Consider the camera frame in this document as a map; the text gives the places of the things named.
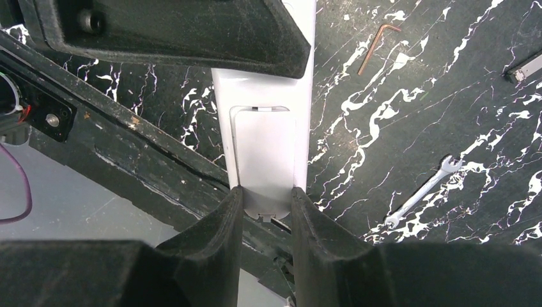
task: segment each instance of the gray floor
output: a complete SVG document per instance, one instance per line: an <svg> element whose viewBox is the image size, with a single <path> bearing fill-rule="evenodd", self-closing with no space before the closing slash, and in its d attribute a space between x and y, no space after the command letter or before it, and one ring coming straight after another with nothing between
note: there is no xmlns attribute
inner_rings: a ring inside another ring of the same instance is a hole
<svg viewBox="0 0 542 307"><path fill-rule="evenodd" d="M156 246L177 234L128 200L29 146L5 146L28 175L34 208L24 220L1 225L0 240L139 239ZM1 155L0 174L0 218L16 216L24 210L24 190L19 174ZM243 270L239 283L238 306L286 304Z"/></svg>

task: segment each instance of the floor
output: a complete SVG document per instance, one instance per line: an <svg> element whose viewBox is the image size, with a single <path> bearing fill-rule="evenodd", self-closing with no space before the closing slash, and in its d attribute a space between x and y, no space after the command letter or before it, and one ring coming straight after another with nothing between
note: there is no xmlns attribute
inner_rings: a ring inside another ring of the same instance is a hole
<svg viewBox="0 0 542 307"><path fill-rule="evenodd" d="M386 32L357 70L381 24ZM25 31L10 32L21 40ZM521 244L542 254L542 1L318 1L309 186L320 210L373 244ZM50 53L68 71L225 167L208 68ZM464 159L396 229L384 217L447 154Z"/></svg>
<svg viewBox="0 0 542 307"><path fill-rule="evenodd" d="M22 221L0 226L0 240L142 240L156 246L175 236L173 227L136 208L92 180L44 156L28 144L7 146L25 169L33 211ZM24 206L17 170L0 155L1 217L16 216ZM286 301L241 270L239 307L282 307Z"/></svg>

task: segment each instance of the cable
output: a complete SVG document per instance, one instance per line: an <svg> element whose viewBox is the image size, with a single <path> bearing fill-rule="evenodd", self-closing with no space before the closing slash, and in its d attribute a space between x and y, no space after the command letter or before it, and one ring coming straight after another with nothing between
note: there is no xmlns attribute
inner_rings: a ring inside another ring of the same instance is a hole
<svg viewBox="0 0 542 307"><path fill-rule="evenodd" d="M9 158L9 160L13 163L13 165L17 169L17 171L19 171L19 174L24 184L24 192L26 194L25 211L19 216L10 217L8 219L0 219L0 225L5 225L5 224L18 222L30 214L30 212L32 211L32 194L30 193L30 182L28 182L28 177L26 176L24 169L22 169L22 166L19 164L16 158L12 154L10 154L10 152L2 145L2 142L0 142L0 152L3 152L4 154L6 154L6 156Z"/></svg>

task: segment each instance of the wrench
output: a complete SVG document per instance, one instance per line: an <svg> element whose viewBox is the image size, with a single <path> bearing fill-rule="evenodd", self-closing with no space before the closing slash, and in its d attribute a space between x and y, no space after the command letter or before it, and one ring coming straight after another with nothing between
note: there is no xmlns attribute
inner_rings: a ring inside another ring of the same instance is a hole
<svg viewBox="0 0 542 307"><path fill-rule="evenodd" d="M384 220L384 223L388 225L390 229L393 229L397 227L399 224L399 220L407 213L410 208L412 208L425 194L427 194L431 188L435 186L439 181L441 181L444 177L450 175L451 173L455 173L458 171L461 166L463 165L463 160L459 160L459 162L452 163L453 156L447 155L440 164L440 168L438 169L437 173L435 173L427 182L422 185L422 187L414 193L407 201L404 203L401 208L397 211L395 211L392 215L386 217Z"/></svg>

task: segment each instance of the copper hex key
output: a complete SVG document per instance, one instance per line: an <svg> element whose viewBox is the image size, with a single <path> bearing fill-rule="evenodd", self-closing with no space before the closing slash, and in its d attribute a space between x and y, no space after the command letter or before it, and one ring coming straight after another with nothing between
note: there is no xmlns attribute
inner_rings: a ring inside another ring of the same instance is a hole
<svg viewBox="0 0 542 307"><path fill-rule="evenodd" d="M357 74L361 75L363 73L363 70L367 66L367 62L369 61L369 58L373 55L373 52L375 51L376 43L382 36L382 32L384 32L385 29L391 29L393 31L401 32L400 28L396 28L390 24L383 24L380 26L380 29L378 29L378 32L376 32L375 39L373 40L373 43L371 44L371 47L367 51L367 54L365 55L365 59L363 60L363 63L361 64L361 67L359 68Z"/></svg>

